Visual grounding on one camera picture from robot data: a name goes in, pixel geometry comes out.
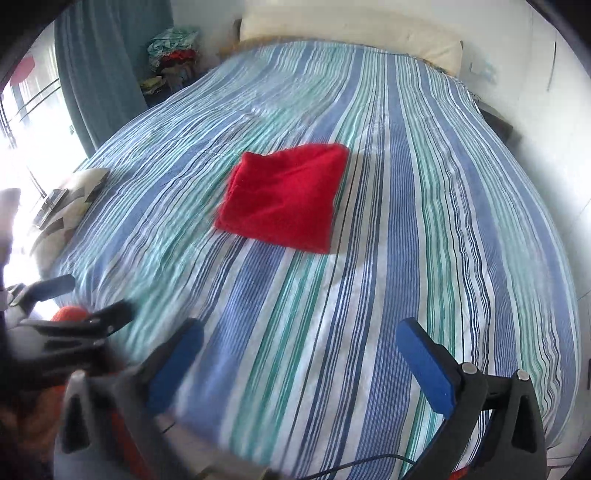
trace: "white wall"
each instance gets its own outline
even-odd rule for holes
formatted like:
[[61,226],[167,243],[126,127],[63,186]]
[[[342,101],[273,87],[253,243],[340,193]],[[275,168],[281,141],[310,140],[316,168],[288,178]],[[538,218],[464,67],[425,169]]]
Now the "white wall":
[[[591,357],[591,79],[561,35],[525,0],[172,0],[175,24],[203,29],[210,61],[231,38],[245,4],[319,1],[391,8],[456,32],[465,44],[460,79],[513,124],[511,150],[558,226],[579,299],[583,389],[574,428],[555,449],[558,456],[578,453],[591,433],[591,396],[584,389]],[[471,64],[478,71],[485,63],[495,82],[470,71]]]

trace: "blue striped sheet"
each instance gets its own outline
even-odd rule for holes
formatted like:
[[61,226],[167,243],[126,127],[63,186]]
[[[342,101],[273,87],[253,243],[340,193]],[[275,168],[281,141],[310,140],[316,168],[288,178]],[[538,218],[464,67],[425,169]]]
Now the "blue striped sheet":
[[[244,151],[340,142],[329,255],[213,228]],[[135,301],[116,345],[144,358],[187,316],[204,347],[179,421],[294,476],[417,458],[435,415],[395,346],[416,317],[459,361],[530,372],[548,445],[580,372],[569,266],[510,152],[456,79],[370,47],[298,41],[231,58],[123,127],[84,168],[108,185],[61,255],[69,301]],[[488,416],[477,426],[472,457]],[[337,478],[397,478],[394,460]]]

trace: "patterned cushion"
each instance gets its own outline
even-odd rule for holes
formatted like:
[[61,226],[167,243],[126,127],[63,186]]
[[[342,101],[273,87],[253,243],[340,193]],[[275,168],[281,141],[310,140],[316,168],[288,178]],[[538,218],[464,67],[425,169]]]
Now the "patterned cushion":
[[30,251],[42,277],[48,276],[53,262],[105,186],[108,175],[107,168],[91,168],[73,173],[60,185],[59,188],[68,189],[68,193],[56,205],[43,230],[40,233],[37,230]]

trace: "pillow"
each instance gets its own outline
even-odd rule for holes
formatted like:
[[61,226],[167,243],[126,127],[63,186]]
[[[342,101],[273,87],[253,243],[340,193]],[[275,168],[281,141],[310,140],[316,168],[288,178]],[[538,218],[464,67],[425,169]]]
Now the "pillow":
[[266,6],[242,17],[240,40],[265,36],[306,37],[383,48],[427,60],[452,76],[462,63],[462,44],[438,25],[391,10],[362,7]]
[[107,168],[90,168],[73,173],[60,185],[59,188],[68,189],[68,192],[56,204],[43,229],[34,229],[36,233],[30,249],[30,255],[35,259],[42,277],[49,275],[53,262],[105,186],[108,175]]

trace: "red towel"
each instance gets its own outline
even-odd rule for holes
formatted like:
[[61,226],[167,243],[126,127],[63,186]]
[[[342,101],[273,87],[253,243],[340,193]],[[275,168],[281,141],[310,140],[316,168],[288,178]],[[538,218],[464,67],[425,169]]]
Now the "red towel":
[[228,181],[215,226],[270,244],[327,254],[333,201],[349,149],[310,144],[245,152]]

